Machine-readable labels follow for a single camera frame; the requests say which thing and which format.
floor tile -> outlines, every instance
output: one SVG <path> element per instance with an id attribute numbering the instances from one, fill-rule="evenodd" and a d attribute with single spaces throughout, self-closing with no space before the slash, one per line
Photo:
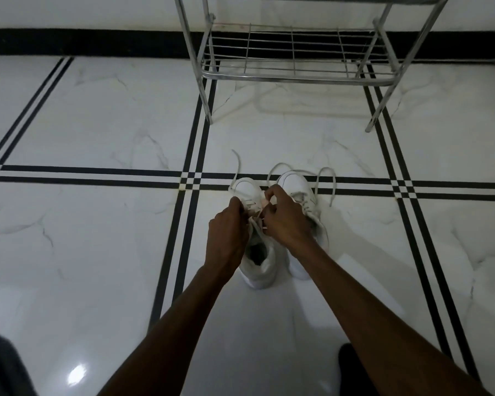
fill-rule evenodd
<path id="1" fill-rule="evenodd" d="M 197 100 L 189 61 L 77 58 L 8 163 L 181 171 Z"/>
<path id="2" fill-rule="evenodd" d="M 58 57 L 0 56 L 0 140 L 58 60 Z"/>
<path id="3" fill-rule="evenodd" d="M 284 162 L 388 177 L 376 134 L 365 133 L 370 109 L 361 86 L 218 81 L 213 110 L 204 171 L 236 172 L 234 149 L 244 173 Z"/>
<path id="4" fill-rule="evenodd" d="M 176 194 L 0 184 L 0 334 L 40 396 L 96 395 L 145 336 Z"/>
<path id="5" fill-rule="evenodd" d="M 480 378 L 495 395 L 495 203 L 420 204 Z"/>
<path id="6" fill-rule="evenodd" d="M 412 179 L 495 182 L 495 65 L 411 65 L 387 107 Z"/>
<path id="7" fill-rule="evenodd" d="M 229 198 L 200 192 L 185 286 L 204 262 L 207 223 Z M 328 202 L 321 197 L 330 255 L 438 346 L 395 200 L 337 196 L 332 207 Z M 224 287 L 196 347 L 185 395 L 337 394 L 337 352 L 348 339 L 313 282 L 289 275 L 280 247 L 277 259 L 270 288 L 251 290 L 238 272 Z"/>

black and white tile border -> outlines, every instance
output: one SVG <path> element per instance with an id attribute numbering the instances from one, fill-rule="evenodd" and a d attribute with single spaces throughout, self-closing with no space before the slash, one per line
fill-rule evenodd
<path id="1" fill-rule="evenodd" d="M 185 163 L 181 172 L 7 165 L 7 158 L 51 95 L 73 59 L 73 57 L 63 57 L 57 62 L 0 141 L 0 182 L 178 189 L 171 229 L 150 316 L 150 325 L 152 325 L 183 291 L 199 192 L 208 190 L 227 191 L 234 173 L 203 172 L 210 126 L 202 111 L 201 99 L 198 99 L 196 105 Z M 374 70 L 371 66 L 368 67 L 367 74 L 374 76 Z M 209 87 L 207 83 L 204 83 L 204 86 L 212 108 L 216 81 L 212 81 Z M 364 92 L 372 114 L 376 104 L 368 87 L 364 87 Z M 382 99 L 381 90 L 374 88 L 374 92 L 376 102 L 379 103 Z M 386 133 L 383 132 L 381 122 L 386 126 Z M 383 120 L 378 120 L 375 128 L 389 178 L 338 177 L 336 194 L 393 197 L 396 199 L 440 348 L 443 353 L 452 357 L 451 339 L 446 336 L 445 324 L 448 327 L 452 327 L 455 333 L 454 341 L 457 344 L 454 346 L 458 346 L 460 349 L 467 372 L 480 381 L 475 361 L 436 254 L 419 199 L 495 201 L 495 183 L 413 180 L 403 159 L 403 153 L 387 109 L 383 111 Z M 243 176 L 251 177 L 262 183 L 266 180 L 266 174 L 264 173 L 239 174 L 239 177 Z M 270 179 L 277 179 L 277 175 L 273 175 Z M 313 186 L 316 178 L 307 177 L 307 179 Z M 331 177 L 321 177 L 319 193 L 331 194 L 331 192 Z M 429 260 L 430 266 L 426 267 L 424 260 Z M 427 273 L 430 269 L 436 276 L 440 294 L 432 291 Z M 437 303 L 445 306 L 448 317 L 440 316 Z"/>

wall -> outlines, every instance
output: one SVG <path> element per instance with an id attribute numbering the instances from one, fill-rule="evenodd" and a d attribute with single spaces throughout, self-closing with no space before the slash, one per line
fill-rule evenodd
<path id="1" fill-rule="evenodd" d="M 194 30 L 202 30 L 201 0 L 184 0 Z M 370 27 L 379 5 L 264 0 L 210 0 L 219 21 L 314 27 Z M 429 7 L 393 8 L 387 30 L 415 31 Z M 174 0 L 0 0 L 0 28 L 95 28 L 178 31 Z M 495 31 L 495 0 L 449 0 L 438 31 Z"/>

person's left arm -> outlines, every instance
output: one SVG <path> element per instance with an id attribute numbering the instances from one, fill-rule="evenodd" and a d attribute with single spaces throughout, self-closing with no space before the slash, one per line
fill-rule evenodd
<path id="1" fill-rule="evenodd" d="M 242 203 L 233 197 L 209 222 L 204 265 L 99 396 L 181 393 L 207 316 L 242 260 L 248 242 L 247 221 Z"/>

tile floor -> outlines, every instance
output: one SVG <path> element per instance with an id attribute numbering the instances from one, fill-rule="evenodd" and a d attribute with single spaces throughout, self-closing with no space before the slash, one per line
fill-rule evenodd
<path id="1" fill-rule="evenodd" d="M 0 333 L 40 395 L 95 395 L 187 286 L 231 149 L 261 185 L 332 166 L 331 256 L 495 394 L 495 66 L 411 66 L 371 133 L 379 89 L 206 91 L 211 126 L 188 61 L 0 57 Z M 346 341 L 284 264 L 263 291 L 235 275 L 183 394 L 337 394 Z"/>

